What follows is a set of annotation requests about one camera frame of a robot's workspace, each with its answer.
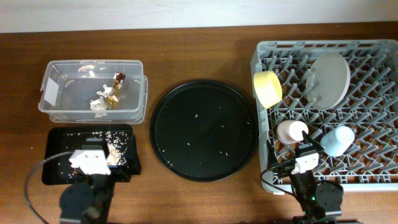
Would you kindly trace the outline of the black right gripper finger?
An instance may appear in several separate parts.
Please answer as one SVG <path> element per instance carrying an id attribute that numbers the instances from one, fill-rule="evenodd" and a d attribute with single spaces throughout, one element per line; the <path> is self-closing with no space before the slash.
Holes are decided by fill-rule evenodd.
<path id="1" fill-rule="evenodd" d="M 270 140 L 267 140 L 266 144 L 267 144 L 267 151 L 268 151 L 268 164 L 269 165 L 277 165 L 278 161 L 277 161 L 275 149 L 274 149 L 272 143 L 270 142 Z"/>
<path id="2" fill-rule="evenodd" d="M 305 143 L 303 150 L 305 152 L 308 151 L 323 152 L 323 146 L 319 142 L 312 139 L 305 131 L 302 131 L 302 135 Z"/>

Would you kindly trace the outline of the pink plastic cup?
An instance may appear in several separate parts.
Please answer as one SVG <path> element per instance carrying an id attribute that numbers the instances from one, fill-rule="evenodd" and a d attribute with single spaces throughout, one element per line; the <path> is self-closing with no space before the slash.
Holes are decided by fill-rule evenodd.
<path id="1" fill-rule="evenodd" d="M 277 127 L 277 137 L 284 144 L 293 144 L 303 141 L 303 131 L 308 134 L 308 126 L 304 122 L 285 120 Z"/>

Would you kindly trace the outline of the light blue plastic cup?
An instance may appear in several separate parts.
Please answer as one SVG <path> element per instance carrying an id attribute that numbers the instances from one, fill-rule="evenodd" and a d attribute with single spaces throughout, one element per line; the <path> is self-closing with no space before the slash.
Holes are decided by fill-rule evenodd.
<path id="1" fill-rule="evenodd" d="M 321 146 L 324 152 L 333 157 L 341 156 L 353 143 L 354 132 L 347 126 L 338 126 L 321 138 Z"/>

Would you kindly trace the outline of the yellow bowl with food scraps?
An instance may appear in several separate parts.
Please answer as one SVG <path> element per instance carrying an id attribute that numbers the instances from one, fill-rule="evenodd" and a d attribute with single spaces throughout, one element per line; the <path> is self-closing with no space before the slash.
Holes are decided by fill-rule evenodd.
<path id="1" fill-rule="evenodd" d="M 253 81 L 256 97 L 264 108 L 269 109 L 282 101 L 282 86 L 273 71 L 257 72 Z"/>

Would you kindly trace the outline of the grey round plate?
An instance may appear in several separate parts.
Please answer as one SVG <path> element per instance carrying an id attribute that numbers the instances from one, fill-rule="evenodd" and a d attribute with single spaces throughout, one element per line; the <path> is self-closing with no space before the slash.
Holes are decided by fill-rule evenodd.
<path id="1" fill-rule="evenodd" d="M 350 75 L 349 65 L 340 54 L 323 54 L 310 67 L 305 97 L 309 102 L 316 99 L 312 106 L 317 110 L 330 109 L 345 97 Z"/>

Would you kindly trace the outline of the white tissue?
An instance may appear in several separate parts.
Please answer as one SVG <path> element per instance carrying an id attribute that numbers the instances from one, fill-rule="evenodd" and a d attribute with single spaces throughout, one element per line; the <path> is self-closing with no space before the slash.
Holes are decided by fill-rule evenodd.
<path id="1" fill-rule="evenodd" d="M 90 101 L 90 110 L 95 111 L 95 118 L 106 116 L 107 109 L 106 99 L 113 94 L 113 87 L 109 87 L 106 84 L 103 85 L 103 91 L 97 91 L 98 98 Z"/>

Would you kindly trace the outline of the gold brown snack wrapper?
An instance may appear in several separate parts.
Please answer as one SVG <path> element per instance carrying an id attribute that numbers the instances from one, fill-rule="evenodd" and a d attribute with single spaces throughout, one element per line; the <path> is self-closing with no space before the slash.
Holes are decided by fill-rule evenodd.
<path id="1" fill-rule="evenodd" d="M 119 105 L 119 92 L 123 86 L 126 75 L 121 72 L 116 72 L 114 74 L 114 81 L 111 87 L 111 93 L 106 97 L 106 105 L 109 109 L 114 110 Z"/>

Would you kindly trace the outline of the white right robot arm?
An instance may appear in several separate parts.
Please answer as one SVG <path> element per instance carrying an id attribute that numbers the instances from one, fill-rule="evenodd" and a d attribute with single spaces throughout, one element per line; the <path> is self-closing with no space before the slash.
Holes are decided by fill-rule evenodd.
<path id="1" fill-rule="evenodd" d="M 304 145 L 297 148 L 295 156 L 284 162 L 277 162 L 275 149 L 267 141 L 270 167 L 261 172 L 276 173 L 279 178 L 288 177 L 291 193 L 303 211 L 301 217 L 293 217 L 293 223 L 336 223 L 342 214 L 344 190 L 340 184 L 329 180 L 317 180 L 312 172 L 319 164 L 324 148 L 302 131 Z"/>

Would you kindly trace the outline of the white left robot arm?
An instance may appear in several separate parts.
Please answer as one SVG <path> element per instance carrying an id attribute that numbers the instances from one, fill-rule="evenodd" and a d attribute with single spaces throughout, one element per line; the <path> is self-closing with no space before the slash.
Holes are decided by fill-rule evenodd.
<path id="1" fill-rule="evenodd" d="M 135 149 L 128 149 L 115 165 L 107 161 L 110 152 L 86 147 L 69 158 L 82 181 L 67 187 L 60 196 L 60 223 L 106 223 L 117 182 L 129 182 L 141 173 Z"/>

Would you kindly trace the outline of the grey plastic dishwasher rack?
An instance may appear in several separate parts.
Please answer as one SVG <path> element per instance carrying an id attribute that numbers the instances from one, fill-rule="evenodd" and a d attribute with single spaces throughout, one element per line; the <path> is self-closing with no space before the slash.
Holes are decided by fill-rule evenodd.
<path id="1" fill-rule="evenodd" d="M 314 61 L 327 53 L 348 63 L 350 81 L 345 97 L 318 110 L 307 95 L 313 85 Z M 283 162 L 295 154 L 295 144 L 281 143 L 277 126 L 285 120 L 307 124 L 313 139 L 348 126 L 354 142 L 340 157 L 322 155 L 313 171 L 318 180 L 332 180 L 347 192 L 397 190 L 397 42 L 395 40 L 262 41 L 251 59 L 252 73 L 271 70 L 278 76 L 283 99 L 266 109 L 257 106 L 260 170 L 268 165 L 267 145 Z"/>

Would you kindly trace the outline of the pile of food scraps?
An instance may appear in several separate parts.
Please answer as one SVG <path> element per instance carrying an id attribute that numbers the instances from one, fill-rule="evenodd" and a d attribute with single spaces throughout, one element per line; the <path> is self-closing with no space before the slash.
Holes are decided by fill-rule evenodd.
<path id="1" fill-rule="evenodd" d="M 116 166 L 119 163 L 121 154 L 113 144 L 107 143 L 109 154 L 106 158 L 107 165 Z"/>

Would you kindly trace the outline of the black rectangular tray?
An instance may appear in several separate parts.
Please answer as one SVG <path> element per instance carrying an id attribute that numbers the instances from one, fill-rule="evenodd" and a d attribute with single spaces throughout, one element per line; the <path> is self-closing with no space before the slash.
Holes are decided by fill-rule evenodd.
<path id="1" fill-rule="evenodd" d="M 85 149 L 86 146 L 115 145 L 124 153 L 132 175 L 141 173 L 136 137 L 128 124 L 101 124 L 94 126 L 61 127 L 50 130 L 45 158 L 62 152 Z M 63 185 L 84 182 L 88 176 L 71 167 L 68 156 L 58 157 L 44 164 L 42 182 L 45 185 Z"/>

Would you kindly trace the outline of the black object at bottom edge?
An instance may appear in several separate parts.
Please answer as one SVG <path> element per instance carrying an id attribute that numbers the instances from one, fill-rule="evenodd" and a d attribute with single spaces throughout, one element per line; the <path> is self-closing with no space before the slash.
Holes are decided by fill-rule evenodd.
<path id="1" fill-rule="evenodd" d="M 337 220 L 336 218 L 324 218 L 322 220 L 311 221 L 306 217 L 293 217 L 293 224 L 363 224 L 356 220 Z"/>

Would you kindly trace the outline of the round black serving tray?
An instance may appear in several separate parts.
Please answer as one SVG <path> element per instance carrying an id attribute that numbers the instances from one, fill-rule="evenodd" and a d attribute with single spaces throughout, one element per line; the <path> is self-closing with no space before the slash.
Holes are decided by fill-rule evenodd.
<path id="1" fill-rule="evenodd" d="M 257 116 L 240 91 L 215 80 L 192 80 L 159 100 L 149 136 L 169 171 L 187 180 L 213 182 L 249 162 L 259 131 Z"/>

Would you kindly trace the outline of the clear plastic bin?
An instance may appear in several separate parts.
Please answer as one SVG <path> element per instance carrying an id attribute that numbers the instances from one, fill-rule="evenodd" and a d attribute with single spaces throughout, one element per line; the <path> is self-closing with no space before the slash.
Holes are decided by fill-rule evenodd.
<path id="1" fill-rule="evenodd" d="M 114 74 L 126 75 L 120 89 L 120 103 L 106 116 L 95 118 L 90 101 L 103 85 L 112 87 Z M 48 63 L 40 87 L 38 109 L 54 123 L 127 123 L 144 121 L 148 80 L 139 60 L 54 60 Z"/>

